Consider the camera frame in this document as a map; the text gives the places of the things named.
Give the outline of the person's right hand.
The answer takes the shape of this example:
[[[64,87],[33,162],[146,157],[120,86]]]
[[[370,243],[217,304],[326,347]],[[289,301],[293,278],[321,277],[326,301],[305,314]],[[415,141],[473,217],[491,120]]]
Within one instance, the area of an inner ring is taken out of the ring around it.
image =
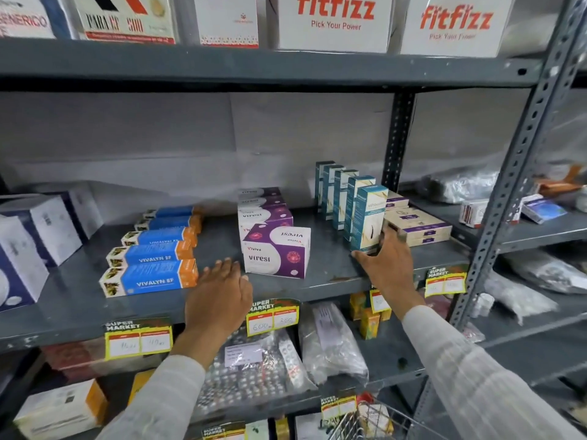
[[[403,320],[410,310],[425,305],[414,286],[410,248],[398,238],[394,229],[385,225],[383,243],[377,255],[381,259],[381,273],[369,279],[380,290],[397,318]]]

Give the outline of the teal white tall box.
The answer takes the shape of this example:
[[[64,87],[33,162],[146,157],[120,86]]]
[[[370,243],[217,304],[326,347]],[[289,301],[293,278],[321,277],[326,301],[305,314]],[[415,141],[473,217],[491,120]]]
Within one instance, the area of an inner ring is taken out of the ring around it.
[[[334,197],[334,178],[337,172],[346,167],[341,164],[327,163],[322,167],[321,179],[322,187],[320,190],[320,214],[325,221],[331,221],[333,218],[333,197]]]
[[[350,250],[374,253],[382,232],[388,188],[382,185],[362,186],[357,190],[352,218]]]
[[[347,185],[347,197],[345,205],[345,220],[343,236],[350,242],[352,234],[352,219],[355,210],[356,195],[359,188],[376,183],[376,178],[371,175],[356,175],[349,177]]]
[[[356,169],[337,170],[334,175],[333,213],[332,224],[334,229],[343,230],[346,213],[346,198],[348,194],[348,181],[351,177],[359,175]]]
[[[318,161],[315,163],[315,184],[313,201],[316,213],[319,214],[322,204],[322,187],[323,187],[323,168],[327,165],[335,164],[335,161]]]

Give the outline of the person's right forearm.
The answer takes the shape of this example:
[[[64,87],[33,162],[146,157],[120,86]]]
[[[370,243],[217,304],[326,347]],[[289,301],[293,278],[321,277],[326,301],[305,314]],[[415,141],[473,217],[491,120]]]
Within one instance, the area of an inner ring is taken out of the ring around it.
[[[465,338],[418,293],[387,299],[463,440],[582,440],[518,375]]]

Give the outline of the purple white medicine box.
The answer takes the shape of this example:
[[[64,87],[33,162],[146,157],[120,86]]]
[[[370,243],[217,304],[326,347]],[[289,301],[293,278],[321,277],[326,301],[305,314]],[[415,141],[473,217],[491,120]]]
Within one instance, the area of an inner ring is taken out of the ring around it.
[[[237,192],[238,200],[266,198],[271,196],[281,196],[281,190],[277,186],[255,187],[241,189]]]
[[[304,279],[311,228],[256,223],[241,242],[246,273]]]
[[[274,207],[287,208],[287,203],[281,195],[247,198],[239,200],[237,204],[238,211],[251,211],[257,208],[272,209]]]
[[[238,209],[237,217],[241,251],[244,251],[243,240],[256,224],[264,224],[269,229],[294,226],[292,213],[284,204],[270,207],[242,207]]]

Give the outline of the clear plastic bag white contents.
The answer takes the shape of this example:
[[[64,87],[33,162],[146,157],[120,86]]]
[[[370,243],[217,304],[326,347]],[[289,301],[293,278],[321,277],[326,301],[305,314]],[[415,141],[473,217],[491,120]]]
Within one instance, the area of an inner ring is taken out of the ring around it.
[[[303,303],[297,329],[302,362],[316,385],[340,375],[367,384],[368,367],[337,303]]]

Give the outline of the plastic bag of blister packs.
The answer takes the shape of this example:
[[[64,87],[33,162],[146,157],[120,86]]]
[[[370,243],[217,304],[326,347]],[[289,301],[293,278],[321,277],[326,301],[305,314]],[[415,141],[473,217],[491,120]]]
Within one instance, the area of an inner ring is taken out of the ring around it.
[[[190,421],[317,389],[286,328],[248,337],[242,326],[206,372]]]

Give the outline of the blue orange medicine box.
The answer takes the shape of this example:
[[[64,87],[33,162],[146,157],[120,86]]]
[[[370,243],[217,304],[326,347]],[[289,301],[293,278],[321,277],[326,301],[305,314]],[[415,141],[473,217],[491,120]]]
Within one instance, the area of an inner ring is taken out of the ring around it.
[[[106,297],[122,297],[193,288],[199,277],[194,259],[111,267],[99,284]]]
[[[198,235],[202,231],[202,216],[166,216],[153,219],[142,219],[134,225],[136,231],[157,230],[166,228],[192,228]]]
[[[195,205],[160,207],[158,209],[149,209],[143,213],[143,219],[159,219],[176,216],[194,216],[201,215],[202,209]]]
[[[127,267],[194,258],[194,248],[189,242],[172,241],[114,247],[106,256],[106,261],[110,267]]]
[[[197,246],[197,234],[191,227],[173,227],[156,230],[131,231],[121,238],[122,246],[145,244],[164,244],[167,242],[188,242],[191,247]]]

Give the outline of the grey plastic bag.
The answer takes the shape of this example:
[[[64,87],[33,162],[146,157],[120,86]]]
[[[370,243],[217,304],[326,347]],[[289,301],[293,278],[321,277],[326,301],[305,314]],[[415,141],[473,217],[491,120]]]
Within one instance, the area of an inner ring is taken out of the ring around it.
[[[469,200],[489,199],[500,172],[484,167],[443,170],[421,177],[415,191],[438,204],[457,205]]]

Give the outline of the small white bottle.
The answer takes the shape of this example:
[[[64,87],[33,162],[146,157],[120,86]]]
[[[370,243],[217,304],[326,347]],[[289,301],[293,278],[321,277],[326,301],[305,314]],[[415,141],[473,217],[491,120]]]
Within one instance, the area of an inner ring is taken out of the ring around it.
[[[480,293],[473,304],[471,311],[471,318],[487,317],[491,312],[495,303],[494,296],[488,293]]]

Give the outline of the packet in cart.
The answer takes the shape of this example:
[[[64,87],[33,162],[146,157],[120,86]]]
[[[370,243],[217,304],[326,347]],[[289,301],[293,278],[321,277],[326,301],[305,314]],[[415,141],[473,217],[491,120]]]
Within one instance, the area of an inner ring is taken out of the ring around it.
[[[392,438],[394,434],[393,422],[385,405],[363,401],[358,406],[358,412],[364,439]]]

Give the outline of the grey metal shelving rack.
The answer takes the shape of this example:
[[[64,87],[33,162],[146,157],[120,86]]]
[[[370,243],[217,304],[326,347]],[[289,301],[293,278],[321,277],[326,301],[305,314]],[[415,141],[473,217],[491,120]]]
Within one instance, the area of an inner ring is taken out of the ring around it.
[[[457,207],[440,205],[420,198],[415,192],[415,183],[404,183],[401,191],[411,194],[415,203],[425,211],[448,218],[453,223],[456,241],[465,246],[471,254],[470,269],[467,275],[467,292],[453,298],[447,317],[449,322],[462,329],[469,321],[473,304],[483,291],[483,285],[490,271],[497,267],[504,268],[503,275],[512,271],[501,259],[504,254],[529,249],[568,243],[587,237],[587,216],[580,212],[569,212],[565,216],[536,223],[518,223],[511,226],[505,221],[505,213],[510,212],[522,195],[529,191],[531,176],[537,166],[537,156],[544,145],[548,129],[559,104],[564,102],[575,82],[576,74],[581,70],[569,67],[565,73],[559,73],[557,86],[552,94],[554,100],[547,104],[542,114],[546,125],[537,125],[530,137],[523,142],[525,135],[517,132],[516,141],[511,143],[513,156],[507,154],[504,160],[502,177],[494,187],[489,201],[487,223],[481,229],[466,229],[457,223]],[[513,169],[505,168],[515,165]],[[481,343],[490,352],[498,353],[498,360],[505,360],[514,366],[514,371],[521,372],[521,377],[529,379],[529,386],[540,387],[557,381],[575,372],[587,371],[587,348],[579,353],[579,342],[587,341],[587,328],[576,328],[578,324],[587,324],[587,303],[580,303],[578,297],[561,295],[563,304],[559,312],[550,312],[530,317],[523,326],[513,319],[506,319],[505,311],[487,317],[482,328],[488,329],[488,339]]]
[[[587,0],[565,0],[548,53],[535,58],[402,56],[366,53],[239,50],[183,45],[107,44],[0,38],[0,90],[59,87],[180,87],[187,90],[350,92],[389,90],[396,95],[383,182],[399,186],[415,95],[430,89],[532,88],[517,132],[533,139],[546,125],[559,73],[579,67],[587,53]],[[507,154],[513,156],[512,146]]]

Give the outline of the blue white flat box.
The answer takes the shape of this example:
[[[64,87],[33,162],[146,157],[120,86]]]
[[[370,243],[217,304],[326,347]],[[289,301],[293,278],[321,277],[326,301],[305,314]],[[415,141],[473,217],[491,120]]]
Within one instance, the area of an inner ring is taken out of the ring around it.
[[[568,212],[551,199],[543,197],[541,194],[526,196],[521,201],[521,213],[530,221],[541,225],[558,217],[566,215]]]

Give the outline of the orange packet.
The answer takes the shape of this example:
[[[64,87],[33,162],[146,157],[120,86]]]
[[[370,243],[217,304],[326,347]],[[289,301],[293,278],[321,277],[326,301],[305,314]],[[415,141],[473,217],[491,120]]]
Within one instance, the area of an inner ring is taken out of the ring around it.
[[[538,193],[547,198],[553,198],[564,193],[577,192],[583,187],[579,180],[587,165],[580,163],[549,163],[543,165],[534,175],[534,183],[538,186]]]

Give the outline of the white box red dotted edge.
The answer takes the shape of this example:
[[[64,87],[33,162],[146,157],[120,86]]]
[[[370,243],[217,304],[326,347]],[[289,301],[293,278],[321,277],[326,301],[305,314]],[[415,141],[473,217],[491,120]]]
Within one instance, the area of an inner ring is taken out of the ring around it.
[[[194,0],[199,44],[259,48],[256,0]]]

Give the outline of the cream box black red stripes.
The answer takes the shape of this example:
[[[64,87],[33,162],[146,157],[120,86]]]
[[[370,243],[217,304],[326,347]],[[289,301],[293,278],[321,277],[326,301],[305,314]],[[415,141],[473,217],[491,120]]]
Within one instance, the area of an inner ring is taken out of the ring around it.
[[[172,0],[69,0],[81,39],[178,44]]]

